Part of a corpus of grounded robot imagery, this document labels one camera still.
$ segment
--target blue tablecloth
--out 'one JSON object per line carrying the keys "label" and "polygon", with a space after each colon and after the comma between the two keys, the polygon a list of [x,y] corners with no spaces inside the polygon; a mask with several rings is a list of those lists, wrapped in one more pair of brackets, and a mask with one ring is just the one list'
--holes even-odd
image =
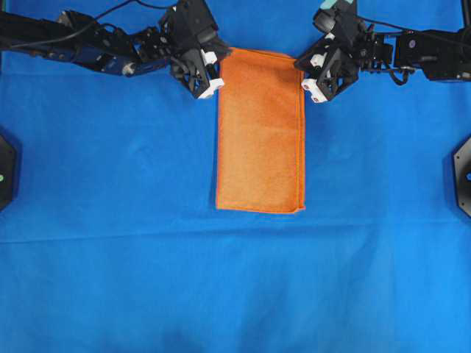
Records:
{"label": "blue tablecloth", "polygon": [[[231,45],[293,56],[320,37],[320,2],[208,0]],[[359,9],[462,27],[460,1]],[[132,5],[106,22],[137,32],[160,16]],[[470,96],[422,73],[403,88],[362,74],[307,103],[305,212],[218,212],[216,99],[193,100],[168,71],[124,79],[6,54],[0,126],[22,162],[0,213],[0,352],[469,352],[471,220],[451,154],[471,134]]]}

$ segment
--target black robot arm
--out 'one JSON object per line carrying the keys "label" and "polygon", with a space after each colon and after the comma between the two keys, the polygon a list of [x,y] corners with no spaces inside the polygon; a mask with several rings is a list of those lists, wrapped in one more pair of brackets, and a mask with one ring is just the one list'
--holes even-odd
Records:
{"label": "black robot arm", "polygon": [[128,77],[170,65],[195,98],[211,97],[224,85],[215,65],[230,50],[205,0],[180,0],[158,26],[131,35],[95,20],[75,11],[64,11],[55,22],[0,12],[0,50]]}
{"label": "black robot arm", "polygon": [[[325,34],[295,62],[316,103],[331,101],[358,80],[359,71],[387,73],[404,85],[416,70],[431,81],[471,81],[471,0],[462,0],[465,27],[415,31],[358,16],[356,0],[325,1],[314,26]],[[375,32],[385,24],[399,32]],[[387,39],[395,39],[395,50]]]}

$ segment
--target orange towel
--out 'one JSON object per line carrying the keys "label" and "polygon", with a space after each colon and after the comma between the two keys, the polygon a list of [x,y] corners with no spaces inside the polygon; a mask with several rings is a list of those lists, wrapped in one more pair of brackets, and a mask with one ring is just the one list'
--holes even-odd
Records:
{"label": "orange towel", "polygon": [[303,73],[293,62],[284,54],[243,49],[222,62],[218,209],[305,209],[305,96]]}

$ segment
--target black mount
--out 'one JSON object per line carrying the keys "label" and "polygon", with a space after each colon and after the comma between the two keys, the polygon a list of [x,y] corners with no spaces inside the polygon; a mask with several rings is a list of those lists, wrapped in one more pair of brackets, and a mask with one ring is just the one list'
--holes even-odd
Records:
{"label": "black mount", "polygon": [[93,26],[75,38],[58,43],[28,45],[72,35],[94,19],[64,11],[56,22],[0,12],[0,51],[19,51],[92,71],[118,76],[148,74],[171,66],[171,74],[195,98],[207,98],[218,87],[214,68],[230,54],[217,35],[218,26],[205,0],[180,0],[168,9],[159,26],[128,35],[123,29]]}
{"label": "black mount", "polygon": [[454,155],[455,187],[458,206],[471,216],[471,140]]}
{"label": "black mount", "polygon": [[[308,74],[303,87],[315,102],[324,102],[355,83],[359,71],[387,73],[398,85],[407,83],[416,70],[431,81],[471,81],[471,49],[461,45],[471,45],[471,0],[461,3],[465,27],[458,32],[375,32],[374,25],[366,26],[356,17],[356,0],[323,5],[314,26],[325,36],[295,62]],[[388,38],[396,40],[395,53]]]}
{"label": "black mount", "polygon": [[16,151],[0,135],[0,211],[13,200]]}

